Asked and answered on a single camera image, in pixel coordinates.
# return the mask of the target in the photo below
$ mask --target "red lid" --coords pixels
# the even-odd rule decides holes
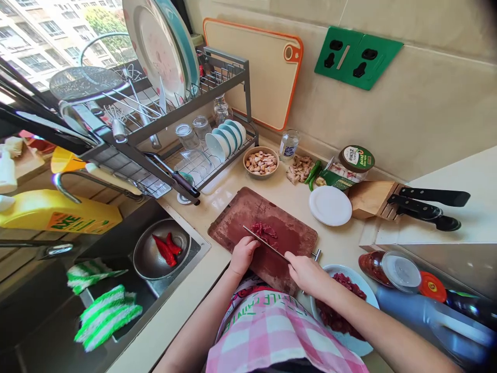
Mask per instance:
[[[421,285],[419,286],[419,292],[424,296],[438,300],[440,303],[445,303],[447,291],[442,282],[431,273],[423,271],[420,271],[420,273]]]

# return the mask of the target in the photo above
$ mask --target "kitchen counter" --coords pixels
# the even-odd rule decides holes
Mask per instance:
[[[272,149],[278,148],[276,144],[264,139],[260,140],[260,144]],[[318,233],[315,251],[322,251],[319,260],[321,266],[342,264],[362,274],[357,259],[364,253],[358,246],[364,223],[351,219],[343,226],[328,227],[318,222],[308,207],[309,187],[303,183],[292,185],[286,179],[286,168],[282,164],[271,178],[258,181],[248,176],[241,160],[237,160],[202,190],[199,206],[181,205],[174,190],[158,200],[168,212],[171,212],[172,208],[184,218],[212,247],[108,372],[135,373],[152,369],[182,325],[215,284],[230,261],[230,253],[209,237],[207,230],[242,187],[254,190],[315,229]],[[369,278],[363,277],[375,286]],[[299,291],[297,299],[311,312],[308,296]],[[376,352],[365,356],[363,360],[371,372],[391,371]]]

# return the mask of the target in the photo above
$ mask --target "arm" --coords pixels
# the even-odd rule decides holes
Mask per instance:
[[[395,372],[462,372],[436,347],[340,285],[310,258],[290,252],[285,256],[297,285],[342,315]]]
[[[202,369],[209,349],[214,345],[231,297],[249,268],[254,250],[259,245],[253,237],[244,237],[235,246],[228,269],[180,330],[153,373],[192,372]]]

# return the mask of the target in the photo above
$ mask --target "wooden knife block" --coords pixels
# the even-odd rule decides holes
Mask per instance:
[[[385,220],[398,220],[397,206],[387,203],[387,200],[403,187],[404,184],[395,181],[363,181],[355,184],[348,192],[352,217],[364,220],[377,216]]]

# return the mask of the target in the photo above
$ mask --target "green striped cloth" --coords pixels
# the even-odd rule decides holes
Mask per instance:
[[[128,272],[127,269],[113,271],[102,263],[100,258],[93,259],[72,266],[67,271],[67,285],[76,295],[79,295],[88,286],[96,284],[101,279],[120,276],[126,272]]]
[[[136,294],[126,293],[122,285],[95,299],[81,314],[81,329],[74,341],[82,343],[86,352],[93,351],[115,331],[141,315],[143,307],[135,301]]]

